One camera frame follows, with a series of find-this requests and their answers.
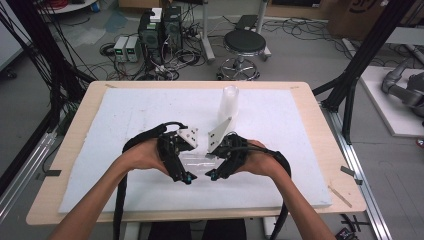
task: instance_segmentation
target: black stool seat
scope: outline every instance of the black stool seat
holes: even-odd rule
[[[250,30],[234,30],[224,37],[224,46],[236,54],[259,55],[266,47],[265,39]]]

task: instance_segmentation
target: floor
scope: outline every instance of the floor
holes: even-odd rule
[[[209,35],[219,36],[233,28],[231,23],[220,17],[223,14],[231,22],[237,22],[237,15],[254,14],[255,7],[246,4],[246,9],[233,8],[236,9],[235,13],[230,13],[228,10],[226,10],[228,12],[222,13],[219,5],[211,6],[210,16],[216,17],[211,17],[208,21],[209,28],[214,30]],[[196,19],[198,16],[201,14],[196,9]],[[75,48],[84,62],[89,65],[107,62],[108,59],[101,56],[98,49],[105,43],[113,42],[119,34],[135,33],[138,27],[137,17],[139,17],[138,13],[122,13],[112,4],[111,7],[100,13],[94,14],[85,9],[61,15],[58,19],[64,24],[64,32],[69,30],[65,28],[70,28],[70,33],[75,29],[81,30],[80,28],[83,30],[106,30],[104,36],[96,43],[81,44]],[[341,51],[339,41],[331,39],[328,35],[321,35],[321,31],[325,32],[325,23],[313,23],[293,28],[294,22],[289,21],[285,22],[287,27],[286,31],[283,31],[277,26],[281,26],[281,21],[269,21],[265,21],[262,33],[267,40],[272,57],[266,62],[263,62],[260,57],[253,58],[261,72],[257,81],[306,81],[313,89],[339,76],[349,64],[347,53]],[[179,70],[178,80],[216,79],[220,63],[231,55],[223,49],[220,37],[211,37],[210,39],[216,60],[211,64]],[[392,60],[400,61],[403,56],[392,49],[398,50],[398,46],[385,46],[372,64],[393,66],[395,63]],[[99,79],[110,77],[111,75],[108,73],[113,71],[107,64],[102,65],[103,69],[93,65],[89,66]],[[129,65],[128,71],[130,72],[137,66],[136,64]],[[18,74],[16,79],[8,79],[4,74],[0,76],[0,113],[2,116],[0,117],[0,129],[3,134],[0,140],[1,174],[49,109],[49,91],[29,59],[21,56],[12,63],[12,67]],[[325,99],[327,94],[317,96],[317,100]],[[343,116],[343,106],[340,107],[340,115]],[[351,140],[356,154],[388,225],[392,239],[422,238],[424,234],[424,206],[422,205],[424,190],[420,183],[424,180],[422,174],[424,172],[423,149],[417,147],[414,138],[399,138],[390,135],[361,83],[357,86],[351,132]],[[59,142],[60,137],[52,149],[55,149]],[[54,153],[46,160],[45,167],[49,166],[53,157]],[[5,239],[33,239],[34,236],[45,238],[53,229],[53,226],[29,226],[25,222],[26,214],[42,184],[42,180],[39,180],[42,179],[39,177],[39,173],[41,173],[41,169],[33,176],[6,219],[1,223],[0,233]],[[339,215],[323,215],[322,217],[334,233],[347,227]],[[367,225],[369,220],[366,213],[349,215],[349,218],[356,219],[357,235],[360,239],[376,239],[371,227]],[[261,219],[246,219],[246,223],[248,239],[266,239]],[[192,228],[201,230],[203,224],[204,222],[193,222]],[[149,224],[144,223],[142,239],[145,239],[148,228]],[[110,238],[111,231],[111,224],[98,224],[93,231],[92,239]],[[200,235],[201,231],[193,231],[194,239],[200,239]],[[287,220],[280,238],[300,238],[292,219]]]

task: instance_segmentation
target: white board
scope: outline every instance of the white board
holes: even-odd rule
[[[220,163],[204,155],[207,132],[218,125],[221,93],[219,89],[108,89],[72,169],[59,212],[72,209],[120,155],[128,139],[169,121],[199,128],[199,147],[181,155],[186,170],[198,179],[185,185],[157,170],[132,171],[126,211],[281,207],[281,195],[267,177],[238,173],[212,182],[204,175]],[[235,131],[283,153],[291,164],[294,182],[314,207],[331,205],[290,91],[240,89]],[[207,164],[187,166],[198,162]],[[114,193],[104,212],[114,210],[115,198]]]
[[[381,91],[381,83],[384,77],[392,70],[393,68],[368,67],[362,74],[362,82],[365,83],[365,89],[393,136],[424,136],[424,128],[422,126],[424,119],[415,115],[399,98]],[[406,88],[409,77],[422,71],[405,69],[402,79],[399,80],[397,85]]]

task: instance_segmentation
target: hand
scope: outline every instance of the hand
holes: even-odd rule
[[[124,161],[130,170],[134,169],[158,169],[166,175],[168,171],[160,160],[157,151],[157,138],[139,143],[124,152],[118,160]]]
[[[257,140],[248,140],[248,142],[265,148],[265,145]],[[246,162],[236,172],[245,171],[256,175],[271,176],[278,168],[282,168],[282,166],[270,154],[260,151],[249,151]]]

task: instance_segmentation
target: black pole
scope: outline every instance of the black pole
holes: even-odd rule
[[[337,112],[346,98],[342,134],[348,144],[351,144],[350,127],[356,84],[414,2],[415,0],[391,0],[343,74],[313,90],[318,95],[333,88],[328,98],[322,102],[322,106],[332,112]]]

